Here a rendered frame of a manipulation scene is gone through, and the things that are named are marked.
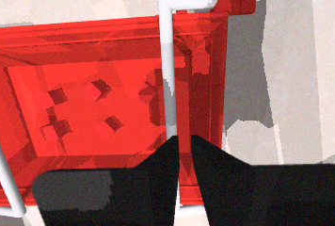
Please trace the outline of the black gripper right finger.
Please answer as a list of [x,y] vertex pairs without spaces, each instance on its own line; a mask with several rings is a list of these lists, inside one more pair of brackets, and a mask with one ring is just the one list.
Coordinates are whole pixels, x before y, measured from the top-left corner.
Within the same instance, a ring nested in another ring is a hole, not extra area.
[[335,163],[249,165],[198,135],[191,151],[209,226],[264,226],[272,202],[335,201]]

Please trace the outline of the white wire bars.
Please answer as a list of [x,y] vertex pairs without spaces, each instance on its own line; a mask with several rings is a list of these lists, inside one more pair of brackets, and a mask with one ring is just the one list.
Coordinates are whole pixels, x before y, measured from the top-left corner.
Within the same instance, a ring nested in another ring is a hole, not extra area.
[[[217,0],[158,0],[165,119],[167,140],[177,136],[172,10],[212,9]],[[0,206],[0,215],[21,218],[26,214],[23,199],[0,146],[0,183],[10,206]],[[175,218],[206,214],[203,204],[180,206],[178,182]]]

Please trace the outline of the red plastic tray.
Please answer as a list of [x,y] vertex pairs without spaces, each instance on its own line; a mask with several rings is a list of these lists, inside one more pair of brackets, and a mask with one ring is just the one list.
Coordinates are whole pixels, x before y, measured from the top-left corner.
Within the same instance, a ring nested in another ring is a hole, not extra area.
[[[222,146],[228,17],[256,0],[217,0],[209,12],[172,13],[180,204],[203,204],[191,136]],[[106,89],[92,103],[82,91]],[[146,105],[134,94],[148,81]],[[35,96],[58,89],[65,102],[42,109]],[[108,117],[107,139],[94,129]],[[68,134],[46,141],[39,128],[63,121]],[[134,168],[167,141],[159,15],[0,27],[0,146],[24,205],[32,184],[57,169]]]

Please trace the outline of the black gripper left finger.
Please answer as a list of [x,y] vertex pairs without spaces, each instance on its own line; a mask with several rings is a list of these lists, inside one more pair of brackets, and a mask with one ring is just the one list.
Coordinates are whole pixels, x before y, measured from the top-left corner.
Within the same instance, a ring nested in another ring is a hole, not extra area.
[[52,169],[32,195],[44,226],[52,221],[134,221],[174,226],[180,172],[179,136],[134,168]]

